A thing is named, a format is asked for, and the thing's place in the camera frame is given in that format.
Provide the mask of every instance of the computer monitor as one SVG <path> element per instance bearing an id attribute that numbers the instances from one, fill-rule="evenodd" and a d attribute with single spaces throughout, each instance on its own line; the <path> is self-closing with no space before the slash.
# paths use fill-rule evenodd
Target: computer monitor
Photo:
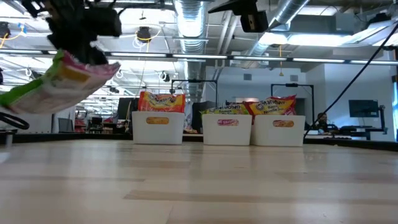
<path id="1" fill-rule="evenodd" d="M 126 119 L 127 114 L 131 115 L 134 111 L 135 98 L 120 98 L 118 104 L 118 119 Z"/>
<path id="2" fill-rule="evenodd" d="M 102 124 L 102 118 L 92 118 L 91 123 L 100 125 L 100 124 Z"/>
<path id="3" fill-rule="evenodd" d="M 59 133 L 74 132 L 73 121 L 68 118 L 58 118 L 58 131 Z"/>
<path id="4" fill-rule="evenodd" d="M 378 118 L 379 102 L 377 100 L 349 100 L 349 116 L 352 118 Z"/>

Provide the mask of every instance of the white plastic basket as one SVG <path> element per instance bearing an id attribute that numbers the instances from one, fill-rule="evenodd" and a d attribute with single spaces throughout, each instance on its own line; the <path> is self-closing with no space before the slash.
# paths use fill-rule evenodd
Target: white plastic basket
<path id="1" fill-rule="evenodd" d="M 303 146 L 305 116 L 257 115 L 251 144 L 257 146 Z"/>
<path id="2" fill-rule="evenodd" d="M 208 145 L 250 145 L 251 115 L 204 114 L 203 142 Z"/>
<path id="3" fill-rule="evenodd" d="M 132 112 L 134 144 L 181 144 L 185 115 L 166 112 Z"/>

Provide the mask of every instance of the ceiling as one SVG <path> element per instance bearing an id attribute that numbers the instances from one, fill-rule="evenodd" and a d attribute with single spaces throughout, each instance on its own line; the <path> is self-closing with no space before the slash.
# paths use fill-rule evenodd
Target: ceiling
<path id="1" fill-rule="evenodd" d="M 208 4 L 207 8 L 210 9 L 222 2 L 225 2 L 225 0 L 211 2 Z M 316 16 L 322 14 L 322 16 L 332 16 L 337 12 L 337 10 L 344 13 L 358 13 L 375 9 L 385 9 L 386 7 L 390 7 L 391 3 L 391 0 L 311 0 L 299 14 Z M 277 0 L 260 0 L 258 1 L 257 6 L 259 9 L 266 10 L 270 16 L 272 11 L 277 7 Z M 225 19 L 226 13 L 224 12 L 207 14 L 205 27 L 205 38 L 208 39 L 205 47 L 206 54 L 216 53 Z M 17 35 L 21 29 L 18 24 L 24 24 L 27 31 L 24 36 L 20 36 L 14 40 L 5 41 L 3 48 L 53 50 L 52 45 L 47 40 L 47 35 L 50 34 L 50 31 L 44 18 L 31 18 L 28 13 L 24 12 L 23 7 L 18 5 L 17 1 L 0 1 L 0 21 L 10 23 L 10 29 L 12 30 L 13 36 Z M 95 45 L 97 45 L 101 50 L 110 52 L 181 52 L 180 41 L 175 39 L 178 37 L 178 27 L 175 13 L 173 11 L 161 11 L 158 9 L 128 9 L 121 15 L 121 21 L 123 24 L 123 35 L 120 38 L 100 37 Z M 152 39 L 149 45 L 139 45 L 135 42 L 135 33 L 140 26 L 149 26 L 152 36 L 157 36 Z M 244 52 L 250 49 L 260 37 L 260 34 L 249 34 L 243 32 L 240 22 L 238 22 L 233 33 L 233 38 L 231 39 L 231 43 L 228 46 L 227 54 L 230 54 L 231 52 Z M 374 51 L 375 48 L 376 47 L 368 47 L 369 52 Z M 338 57 L 333 54 L 334 50 L 335 47 L 284 44 L 281 49 L 278 47 L 269 47 L 266 53 L 270 56 L 281 55 L 284 57 Z M 355 52 L 357 49 L 348 48 L 346 50 Z M 358 57 L 368 58 L 368 55 L 363 52 L 358 55 Z M 157 93 L 167 92 L 170 83 L 165 83 L 159 80 L 159 73 L 163 71 L 170 74 L 172 79 L 185 78 L 184 63 L 179 60 L 173 62 L 124 60 L 119 61 L 119 63 L 122 65 L 122 72 L 119 73 L 118 76 L 114 77 L 111 83 L 113 85 L 120 86 L 136 86 L 131 88 L 121 88 L 126 90 L 125 93 L 127 95 L 135 95 L 139 91 L 140 86 L 153 86 L 153 91 Z M 44 72 L 50 65 L 50 58 L 8 57 L 7 55 L 0 55 L 0 67 L 5 70 L 5 72 L 3 72 L 5 83 L 26 83 L 29 81 L 26 70 L 28 67 L 32 70 Z M 278 66 L 280 66 L 279 62 L 271 62 L 268 67 L 273 69 Z M 283 66 L 286 68 L 303 68 L 306 67 L 307 64 L 287 62 L 284 63 Z M 109 91 L 103 89 L 96 94 L 107 95 L 109 94 Z"/>

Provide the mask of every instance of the light fixture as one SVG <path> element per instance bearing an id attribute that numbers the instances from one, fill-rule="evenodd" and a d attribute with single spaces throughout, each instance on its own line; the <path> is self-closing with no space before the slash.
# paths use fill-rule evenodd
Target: light fixture
<path id="1" fill-rule="evenodd" d="M 208 38 L 194 38 L 194 37 L 173 37 L 173 40 L 193 40 L 193 41 L 202 41 L 208 42 Z"/>
<path id="2" fill-rule="evenodd" d="M 287 43 L 290 45 L 336 47 L 347 42 L 350 35 L 330 34 L 294 34 L 289 37 Z"/>
<path id="3" fill-rule="evenodd" d="M 224 55 L 190 55 L 190 54 L 173 54 L 174 58 L 199 58 L 199 59 L 227 59 Z"/>
<path id="4" fill-rule="evenodd" d="M 112 53 L 113 56 L 120 56 L 120 57 L 166 57 L 166 54 L 148 54 L 148 53 L 124 53 L 124 52 L 115 52 Z"/>
<path id="5" fill-rule="evenodd" d="M 42 54 L 39 50 L 14 50 L 14 49 L 0 49 L 0 53 L 6 54 Z"/>
<path id="6" fill-rule="evenodd" d="M 260 38 L 259 43 L 264 45 L 272 45 L 272 44 L 282 45 L 287 43 L 287 38 L 283 34 L 273 34 L 270 32 L 266 32 Z"/>
<path id="7" fill-rule="evenodd" d="M 316 59 L 316 58 L 293 58 L 294 62 L 318 62 L 318 63 L 343 63 L 344 60 Z"/>
<path id="8" fill-rule="evenodd" d="M 257 60 L 257 61 L 277 61 L 284 62 L 287 58 L 279 57 L 250 57 L 250 56 L 234 56 L 234 60 Z"/>
<path id="9" fill-rule="evenodd" d="M 159 79 L 163 80 L 163 82 L 169 82 L 170 76 L 165 71 L 159 73 Z"/>
<path id="10" fill-rule="evenodd" d="M 357 65 L 364 65 L 368 61 L 367 60 L 352 60 L 349 63 L 350 64 L 357 64 Z M 398 65 L 398 62 L 396 61 L 372 61 L 370 63 L 371 65 Z"/>

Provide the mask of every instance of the desk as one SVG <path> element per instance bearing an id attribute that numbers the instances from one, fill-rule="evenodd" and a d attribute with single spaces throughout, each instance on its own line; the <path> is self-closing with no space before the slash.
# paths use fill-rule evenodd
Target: desk
<path id="1" fill-rule="evenodd" d="M 332 135 L 325 135 L 325 134 L 308 134 L 306 137 L 306 139 L 351 139 L 351 136 L 345 136 L 345 135 L 335 135 L 335 137 L 333 137 Z"/>

